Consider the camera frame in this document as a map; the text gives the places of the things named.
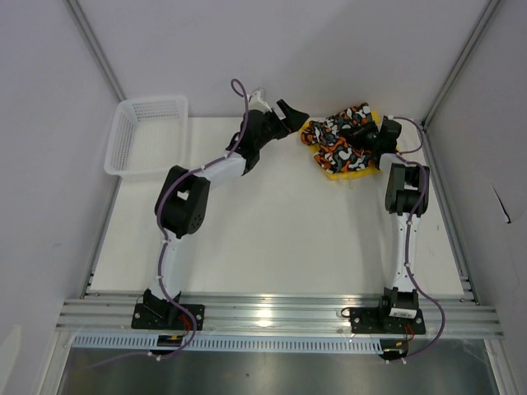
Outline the yellow shorts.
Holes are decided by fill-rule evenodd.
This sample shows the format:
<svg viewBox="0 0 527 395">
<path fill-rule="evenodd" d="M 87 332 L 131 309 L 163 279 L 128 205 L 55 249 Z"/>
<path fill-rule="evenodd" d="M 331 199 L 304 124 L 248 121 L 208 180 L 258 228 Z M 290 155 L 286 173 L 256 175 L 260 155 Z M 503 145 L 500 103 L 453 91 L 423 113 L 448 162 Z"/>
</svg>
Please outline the yellow shorts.
<svg viewBox="0 0 527 395">
<path fill-rule="evenodd" d="M 300 130 L 315 163 L 331 180 L 358 179 L 379 171 L 384 154 L 394 154 L 402 125 L 380 118 L 367 102 L 322 119 Z"/>
</svg>

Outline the camouflage patterned shorts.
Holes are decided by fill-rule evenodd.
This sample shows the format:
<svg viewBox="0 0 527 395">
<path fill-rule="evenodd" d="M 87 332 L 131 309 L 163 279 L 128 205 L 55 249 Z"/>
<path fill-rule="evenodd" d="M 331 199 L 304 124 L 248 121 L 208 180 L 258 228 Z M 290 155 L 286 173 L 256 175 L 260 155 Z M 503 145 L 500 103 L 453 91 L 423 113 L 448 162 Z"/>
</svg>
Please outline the camouflage patterned shorts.
<svg viewBox="0 0 527 395">
<path fill-rule="evenodd" d="M 300 130 L 300 140 L 310 148 L 315 163 L 330 179 L 360 178 L 374 169 L 373 153 L 350 144 L 351 132 L 378 120 L 367 102 L 322 119 L 311 119 Z"/>
</svg>

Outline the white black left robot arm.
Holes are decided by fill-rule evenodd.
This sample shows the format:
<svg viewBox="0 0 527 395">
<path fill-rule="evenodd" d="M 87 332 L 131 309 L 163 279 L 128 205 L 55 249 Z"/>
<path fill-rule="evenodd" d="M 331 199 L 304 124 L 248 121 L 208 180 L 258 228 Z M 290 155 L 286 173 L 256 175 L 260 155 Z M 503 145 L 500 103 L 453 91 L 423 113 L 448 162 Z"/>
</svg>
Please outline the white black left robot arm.
<svg viewBox="0 0 527 395">
<path fill-rule="evenodd" d="M 196 308 L 183 306 L 180 295 L 188 283 L 192 238 L 204 222 L 209 193 L 249 173 L 265 145 L 299 131 L 310 117 L 284 100 L 277 105 L 282 116 L 252 95 L 245 102 L 240 131 L 222 156 L 194 170 L 178 165 L 169 170 L 154 208 L 162 234 L 156 275 L 135 307 L 134 329 L 179 330 L 194 319 Z"/>
</svg>

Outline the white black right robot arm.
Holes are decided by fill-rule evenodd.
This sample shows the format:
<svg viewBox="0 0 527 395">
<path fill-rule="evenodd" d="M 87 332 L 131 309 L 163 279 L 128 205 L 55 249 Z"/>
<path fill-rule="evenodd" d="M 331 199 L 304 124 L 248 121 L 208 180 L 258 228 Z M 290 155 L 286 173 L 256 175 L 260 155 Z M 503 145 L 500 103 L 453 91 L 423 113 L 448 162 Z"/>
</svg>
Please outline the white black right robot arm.
<svg viewBox="0 0 527 395">
<path fill-rule="evenodd" d="M 430 192 L 430 169 L 416 160 L 406 159 L 397 148 L 402 134 L 399 117 L 383 117 L 374 129 L 367 126 L 354 133 L 360 143 L 370 148 L 374 165 L 388 172 L 385 210 L 394 229 L 391 281 L 384 288 L 375 308 L 377 325 L 394 332 L 405 320 L 414 321 L 419 313 L 420 290 L 414 276 L 417 256 L 417 233 L 427 212 Z"/>
</svg>

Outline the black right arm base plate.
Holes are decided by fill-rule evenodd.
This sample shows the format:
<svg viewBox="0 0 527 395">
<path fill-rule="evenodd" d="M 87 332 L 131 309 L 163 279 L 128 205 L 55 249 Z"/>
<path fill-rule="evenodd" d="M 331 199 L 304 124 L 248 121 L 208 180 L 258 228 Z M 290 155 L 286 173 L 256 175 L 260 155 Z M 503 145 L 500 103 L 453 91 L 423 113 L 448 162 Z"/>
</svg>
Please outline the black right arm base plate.
<svg viewBox="0 0 527 395">
<path fill-rule="evenodd" d="M 424 335 L 427 332 L 420 309 L 346 307 L 340 314 L 356 334 Z"/>
</svg>

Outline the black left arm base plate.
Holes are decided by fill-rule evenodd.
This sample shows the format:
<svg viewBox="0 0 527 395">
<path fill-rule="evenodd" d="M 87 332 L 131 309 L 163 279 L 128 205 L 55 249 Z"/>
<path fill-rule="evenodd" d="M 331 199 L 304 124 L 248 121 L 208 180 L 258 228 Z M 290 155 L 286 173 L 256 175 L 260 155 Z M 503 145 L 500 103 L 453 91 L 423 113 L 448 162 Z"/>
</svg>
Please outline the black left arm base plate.
<svg viewBox="0 0 527 395">
<path fill-rule="evenodd" d="M 191 331 L 194 329 L 191 318 L 172 304 L 162 309 L 153 309 L 146 304 L 135 306 L 132 329 Z"/>
</svg>

